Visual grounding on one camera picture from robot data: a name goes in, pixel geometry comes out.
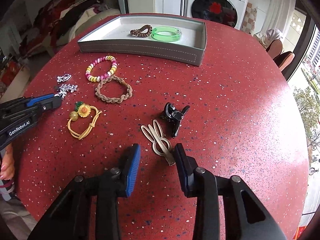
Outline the person's left hand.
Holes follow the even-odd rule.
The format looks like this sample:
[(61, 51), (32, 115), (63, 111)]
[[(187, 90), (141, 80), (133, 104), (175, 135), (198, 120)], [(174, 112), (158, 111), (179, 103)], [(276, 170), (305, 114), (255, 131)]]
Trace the person's left hand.
[(1, 162), (1, 180), (11, 180), (15, 174), (12, 144), (5, 148), (5, 154)]

